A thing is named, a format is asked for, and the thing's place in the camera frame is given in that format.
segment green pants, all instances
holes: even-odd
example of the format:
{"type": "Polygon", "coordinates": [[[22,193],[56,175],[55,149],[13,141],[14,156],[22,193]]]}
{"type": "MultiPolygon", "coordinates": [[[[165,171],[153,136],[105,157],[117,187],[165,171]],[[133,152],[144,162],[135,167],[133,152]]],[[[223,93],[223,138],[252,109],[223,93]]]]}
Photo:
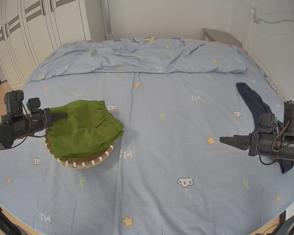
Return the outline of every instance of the green pants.
{"type": "Polygon", "coordinates": [[[124,133],[123,124],[106,109],[105,102],[77,100],[51,113],[67,113],[49,128],[55,158],[86,157],[106,151],[124,133]]]}

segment nightstand top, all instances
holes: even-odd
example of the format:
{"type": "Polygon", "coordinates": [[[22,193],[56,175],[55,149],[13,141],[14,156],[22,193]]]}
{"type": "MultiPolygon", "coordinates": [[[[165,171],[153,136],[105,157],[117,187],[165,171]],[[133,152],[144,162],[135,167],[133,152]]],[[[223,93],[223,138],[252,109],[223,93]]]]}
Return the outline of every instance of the nightstand top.
{"type": "Polygon", "coordinates": [[[207,28],[204,28],[203,31],[205,32],[205,36],[207,36],[211,41],[242,47],[242,43],[240,43],[230,33],[207,28]]]}

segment dark blue garment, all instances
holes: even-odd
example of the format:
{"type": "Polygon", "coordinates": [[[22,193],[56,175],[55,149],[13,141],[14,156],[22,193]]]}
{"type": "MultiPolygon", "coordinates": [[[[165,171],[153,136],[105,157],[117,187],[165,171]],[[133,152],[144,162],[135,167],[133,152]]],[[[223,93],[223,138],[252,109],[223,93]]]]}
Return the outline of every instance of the dark blue garment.
{"type": "MultiPolygon", "coordinates": [[[[260,128],[262,128],[259,121],[261,115],[263,113],[273,114],[273,112],[270,109],[270,106],[264,103],[262,101],[262,98],[254,90],[252,90],[246,83],[237,83],[236,85],[237,85],[238,92],[240,93],[246,105],[252,112],[254,124],[255,124],[254,131],[258,131],[260,128]]],[[[283,126],[284,124],[278,121],[278,131],[281,131],[283,129],[283,126]]],[[[283,174],[289,171],[290,169],[292,169],[293,165],[294,165],[294,161],[283,160],[283,159],[280,160],[280,167],[283,174]]]]}

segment floor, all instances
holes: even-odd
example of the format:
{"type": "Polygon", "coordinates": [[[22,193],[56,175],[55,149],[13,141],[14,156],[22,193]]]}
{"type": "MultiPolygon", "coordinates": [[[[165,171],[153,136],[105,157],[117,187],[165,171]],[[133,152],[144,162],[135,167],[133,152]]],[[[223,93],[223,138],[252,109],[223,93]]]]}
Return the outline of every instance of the floor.
{"type": "MultiPolygon", "coordinates": [[[[6,92],[9,92],[9,91],[12,91],[12,89],[10,88],[8,82],[0,84],[0,115],[6,114],[6,107],[4,104],[4,95],[6,92]]],[[[20,226],[23,230],[28,231],[28,234],[41,235],[40,233],[37,233],[36,231],[31,229],[29,226],[20,222],[18,219],[16,219],[14,216],[12,216],[10,213],[8,213],[4,209],[3,209],[3,213],[12,223],[20,226]]],[[[279,217],[275,218],[273,221],[271,221],[270,223],[268,223],[264,227],[260,228],[259,230],[255,231],[254,233],[251,233],[250,235],[254,235],[256,233],[268,234],[268,233],[272,232],[278,224],[279,224],[279,217]]]]}

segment green shorts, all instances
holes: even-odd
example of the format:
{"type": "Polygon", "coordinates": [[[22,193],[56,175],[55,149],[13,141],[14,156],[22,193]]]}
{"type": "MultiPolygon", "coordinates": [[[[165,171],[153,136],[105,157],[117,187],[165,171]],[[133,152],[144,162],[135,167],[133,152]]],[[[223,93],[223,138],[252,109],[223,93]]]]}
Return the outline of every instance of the green shorts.
{"type": "Polygon", "coordinates": [[[105,102],[77,100],[51,113],[67,113],[49,128],[55,158],[86,157],[106,151],[124,133],[123,124],[105,107],[105,102]]]}

